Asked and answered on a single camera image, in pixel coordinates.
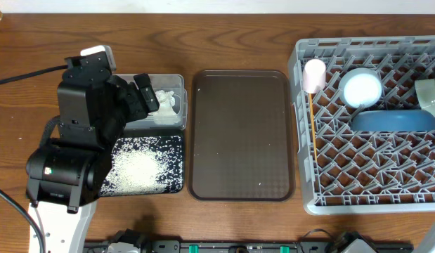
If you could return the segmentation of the mint green bowl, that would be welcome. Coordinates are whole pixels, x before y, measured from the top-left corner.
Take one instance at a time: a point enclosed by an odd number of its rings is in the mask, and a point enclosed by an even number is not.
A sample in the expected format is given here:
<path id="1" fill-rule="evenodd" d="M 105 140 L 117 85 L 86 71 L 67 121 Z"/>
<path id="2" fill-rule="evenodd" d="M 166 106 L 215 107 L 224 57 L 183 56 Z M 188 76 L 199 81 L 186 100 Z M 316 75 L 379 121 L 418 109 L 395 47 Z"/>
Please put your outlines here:
<path id="1" fill-rule="evenodd" d="M 435 79 L 417 80 L 415 91 L 420 107 L 435 117 Z"/>

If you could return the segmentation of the white napkin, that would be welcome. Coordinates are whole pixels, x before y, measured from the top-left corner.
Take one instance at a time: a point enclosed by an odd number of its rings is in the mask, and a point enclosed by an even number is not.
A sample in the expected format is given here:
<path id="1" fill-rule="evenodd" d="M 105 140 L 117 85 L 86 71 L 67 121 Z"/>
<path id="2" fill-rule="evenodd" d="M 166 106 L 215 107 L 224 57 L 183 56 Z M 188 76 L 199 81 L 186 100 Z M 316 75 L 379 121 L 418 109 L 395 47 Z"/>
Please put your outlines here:
<path id="1" fill-rule="evenodd" d="M 175 106 L 175 97 L 173 91 L 159 90 L 155 92 L 156 98 L 160 104 L 158 111 L 152 112 L 154 117 L 171 117 L 176 116 L 173 107 Z"/>

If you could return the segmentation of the dark blue plate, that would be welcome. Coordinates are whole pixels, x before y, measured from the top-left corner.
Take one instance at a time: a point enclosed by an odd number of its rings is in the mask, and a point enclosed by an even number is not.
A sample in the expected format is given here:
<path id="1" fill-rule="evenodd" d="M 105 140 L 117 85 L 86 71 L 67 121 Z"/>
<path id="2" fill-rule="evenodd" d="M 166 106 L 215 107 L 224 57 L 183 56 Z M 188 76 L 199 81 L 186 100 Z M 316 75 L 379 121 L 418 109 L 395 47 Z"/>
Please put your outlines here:
<path id="1" fill-rule="evenodd" d="M 352 131 L 431 131 L 435 117 L 425 110 L 373 110 L 358 113 Z"/>

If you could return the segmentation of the light blue bowl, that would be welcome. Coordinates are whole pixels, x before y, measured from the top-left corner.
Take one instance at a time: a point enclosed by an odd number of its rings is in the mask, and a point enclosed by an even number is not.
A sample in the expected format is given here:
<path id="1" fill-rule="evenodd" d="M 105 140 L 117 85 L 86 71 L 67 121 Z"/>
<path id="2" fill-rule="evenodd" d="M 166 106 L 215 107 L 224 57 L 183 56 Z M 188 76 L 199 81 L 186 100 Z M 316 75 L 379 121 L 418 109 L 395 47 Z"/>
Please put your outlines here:
<path id="1" fill-rule="evenodd" d="M 382 83 L 374 70 L 356 68 L 347 72 L 339 82 L 341 101 L 350 108 L 368 108 L 379 101 Z"/>

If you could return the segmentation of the pink cup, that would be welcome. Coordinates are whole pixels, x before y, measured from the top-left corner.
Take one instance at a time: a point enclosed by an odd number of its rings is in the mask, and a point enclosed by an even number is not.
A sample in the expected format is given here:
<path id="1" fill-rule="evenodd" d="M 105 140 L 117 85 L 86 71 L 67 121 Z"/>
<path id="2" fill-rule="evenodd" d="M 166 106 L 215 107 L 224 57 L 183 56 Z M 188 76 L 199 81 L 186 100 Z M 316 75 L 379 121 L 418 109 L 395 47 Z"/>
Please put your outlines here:
<path id="1" fill-rule="evenodd" d="M 325 87 L 326 65 L 317 58 L 306 62 L 303 69 L 302 89 L 307 93 L 318 93 Z"/>

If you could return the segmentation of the wooden chopstick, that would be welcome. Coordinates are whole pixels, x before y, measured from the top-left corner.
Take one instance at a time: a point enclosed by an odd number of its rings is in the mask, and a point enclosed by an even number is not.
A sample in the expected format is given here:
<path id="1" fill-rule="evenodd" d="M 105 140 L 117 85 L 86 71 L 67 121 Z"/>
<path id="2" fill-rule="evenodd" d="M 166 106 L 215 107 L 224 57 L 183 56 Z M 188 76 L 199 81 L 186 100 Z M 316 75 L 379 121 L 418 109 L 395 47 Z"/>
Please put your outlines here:
<path id="1" fill-rule="evenodd" d="M 313 154 L 315 161 L 317 162 L 317 150 L 316 150 L 316 130 L 315 130 L 315 122 L 314 122 L 314 113 L 313 113 L 313 101 L 312 101 L 312 94 L 308 93 L 308 99 L 309 99 L 309 113 L 310 113 L 310 121 L 311 121 L 311 135 L 312 135 L 312 141 L 313 141 Z"/>

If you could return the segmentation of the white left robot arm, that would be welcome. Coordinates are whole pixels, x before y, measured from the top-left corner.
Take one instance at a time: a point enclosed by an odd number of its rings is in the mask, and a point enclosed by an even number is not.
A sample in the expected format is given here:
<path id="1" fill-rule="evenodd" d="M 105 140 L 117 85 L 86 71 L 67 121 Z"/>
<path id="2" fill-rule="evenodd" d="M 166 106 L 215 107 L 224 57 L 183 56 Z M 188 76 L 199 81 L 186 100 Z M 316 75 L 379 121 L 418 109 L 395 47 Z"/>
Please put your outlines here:
<path id="1" fill-rule="evenodd" d="M 148 74 L 115 75 L 104 52 L 66 58 L 58 85 L 60 114 L 45 126 L 26 171 L 30 252 L 81 252 L 112 149 L 127 123 L 160 104 Z"/>

